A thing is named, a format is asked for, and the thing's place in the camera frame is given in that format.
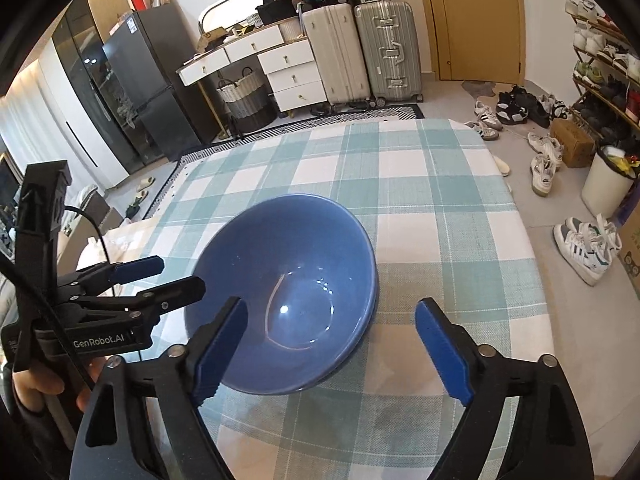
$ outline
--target metal screw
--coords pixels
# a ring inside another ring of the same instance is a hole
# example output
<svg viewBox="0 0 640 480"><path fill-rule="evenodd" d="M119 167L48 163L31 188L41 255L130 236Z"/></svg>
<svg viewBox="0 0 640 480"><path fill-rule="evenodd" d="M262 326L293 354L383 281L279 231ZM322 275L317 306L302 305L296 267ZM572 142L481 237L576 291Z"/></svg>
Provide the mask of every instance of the metal screw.
<svg viewBox="0 0 640 480"><path fill-rule="evenodd" d="M558 359L553 357L551 354L545 354L542 356L542 362L548 366L549 368L554 368L558 366Z"/></svg>
<svg viewBox="0 0 640 480"><path fill-rule="evenodd" d="M167 355L169 357L180 357L186 352L186 347L184 345L171 345L167 351Z"/></svg>
<svg viewBox="0 0 640 480"><path fill-rule="evenodd" d="M495 348L491 345L480 345L478 351L483 357L494 357L496 354Z"/></svg>
<svg viewBox="0 0 640 480"><path fill-rule="evenodd" d="M124 359L119 355L113 355L109 357L109 360L107 361L107 368L115 368L116 366L122 364L123 361Z"/></svg>

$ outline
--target bowl rim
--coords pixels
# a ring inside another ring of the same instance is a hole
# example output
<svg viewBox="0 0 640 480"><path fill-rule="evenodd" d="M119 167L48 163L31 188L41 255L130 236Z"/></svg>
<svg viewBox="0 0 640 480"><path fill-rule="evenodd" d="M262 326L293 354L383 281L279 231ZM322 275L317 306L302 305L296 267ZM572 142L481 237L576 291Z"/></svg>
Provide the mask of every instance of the bowl rim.
<svg viewBox="0 0 640 480"><path fill-rule="evenodd" d="M369 326L369 323L371 322L371 319L373 317L373 313L376 310L376 307L378 306L378 298L379 298L379 294L380 294L380 285L378 283L378 266L376 264L376 255L375 252L373 250L373 245L371 243L371 239L369 238L369 235L367 234L367 231L364 229L363 225L360 223L360 220L358 220L358 218L356 217L356 215L354 215L351 211L349 211L345 206L343 206L342 204L336 202L335 200L332 200L330 198L327 198L325 196L321 196L321 195L316 195L316 194L312 194L312 193L287 193L284 195L278 195L272 198L268 198L267 200L263 200L261 202L258 202L254 205L252 205L251 207L245 209L244 211L238 213L238 215L234 216L231 220L229 220L224 226L222 226L220 228L220 230L218 232L216 232L216 234L211 238L211 240L207 243L206 247L203 249L202 253L200 253L200 256L198 257L198 261L196 262L192 274L195 273L198 264L200 263L200 257L202 256L202 254L204 254L207 249L209 248L209 246L213 243L213 241L216 239L216 237L218 237L220 234L222 234L225 229L227 229L227 227L234 222L236 219L242 218L243 216L246 216L247 214L250 214L252 212L252 210L258 206L267 204L269 202L279 202L281 200L295 200L295 199L300 199L300 198L305 198L305 199L313 199L313 200L319 200L322 202L326 202L328 205L330 206L334 206L337 207L338 209L340 209L341 211L347 213L348 217L354 222L354 224L356 225L356 227L359 229L360 234L364 236L364 239L366 240L366 247L367 247L367 260L370 266L370 275L368 276L371 283L372 283L372 287L371 287L371 291L369 293L369 297L367 298L367 306L364 309L364 314L363 316L360 318L359 322L356 324L356 326L354 327L354 330L352 332L353 337L351 337L351 343L346 345L343 350L338 354L338 356L334 359L332 365L327 368L327 370L319 377L315 377L315 378L311 378L308 381L305 381L303 383L300 384L296 384L293 388L289 387L289 388L281 388L279 390L270 390L268 392L265 391L258 391L258 390L249 390L249 389L242 389L239 388L237 385L232 385L229 384L227 381L225 381L225 377L223 376L222 378L222 384L224 384L226 387L231 388L237 392L242 392L242 393L246 393L246 394L251 394L251 395L264 395L264 396L278 396L278 395L289 395L289 394L293 394L296 392L300 392L306 389L309 389L313 386L316 386L317 384L321 383L322 381L324 381L326 378L328 378L330 375L332 375L343 363L344 361L353 353L353 351L358 347L358 344L360 343L362 337L364 336L365 332L367 331L367 327ZM187 329L187 334L189 334L189 330L188 327L186 326L186 313L187 311L184 311L184 322L185 322L185 329Z"/></svg>

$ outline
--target green and white plaid tablecloth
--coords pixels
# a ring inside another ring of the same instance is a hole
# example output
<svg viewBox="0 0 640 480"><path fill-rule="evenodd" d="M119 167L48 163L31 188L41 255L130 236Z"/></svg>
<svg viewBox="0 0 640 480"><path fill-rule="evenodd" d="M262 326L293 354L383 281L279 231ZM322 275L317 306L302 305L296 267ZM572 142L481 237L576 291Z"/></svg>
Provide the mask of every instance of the green and white plaid tablecloth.
<svg viewBox="0 0 640 480"><path fill-rule="evenodd" d="M238 480L418 480L438 461L462 405L414 327L432 296L452 322L502 354L553 353L534 255L510 192L477 133L446 120L347 123L285 134L188 164L158 209L142 256L161 276L191 273L211 237L244 209L293 192L343 204L376 251L380 302L364 343L324 383L290 396L222 386L200 413ZM183 313L154 330L146 357L187 339ZM486 478L495 477L515 403L505 406Z"/></svg>

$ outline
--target hand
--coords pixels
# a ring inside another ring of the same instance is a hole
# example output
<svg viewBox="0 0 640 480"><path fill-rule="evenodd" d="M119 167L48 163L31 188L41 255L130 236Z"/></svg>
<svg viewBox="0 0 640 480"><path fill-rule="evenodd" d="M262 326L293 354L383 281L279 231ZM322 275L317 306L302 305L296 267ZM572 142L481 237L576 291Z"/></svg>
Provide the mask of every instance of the hand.
<svg viewBox="0 0 640 480"><path fill-rule="evenodd" d="M94 381L98 380L105 362L106 359L104 357L97 357L89 363L87 371ZM59 395L65 389L65 383L63 383L62 379L40 361L34 360L28 370L15 372L13 377L18 400L27 410L33 413L41 412L44 409L43 394ZM90 396L91 391L87 387L84 387L78 395L76 405L82 412L84 412L89 403Z"/></svg>

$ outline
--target white trash can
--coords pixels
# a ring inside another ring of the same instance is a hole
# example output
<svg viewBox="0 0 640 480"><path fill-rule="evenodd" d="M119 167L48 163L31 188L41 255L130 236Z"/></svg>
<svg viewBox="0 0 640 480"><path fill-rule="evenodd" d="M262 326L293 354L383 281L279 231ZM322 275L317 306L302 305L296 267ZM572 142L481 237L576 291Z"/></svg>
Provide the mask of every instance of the white trash can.
<svg viewBox="0 0 640 480"><path fill-rule="evenodd" d="M622 173L598 149L582 188L582 201L594 216L601 214L604 218L611 218L633 182L634 179Z"/></svg>

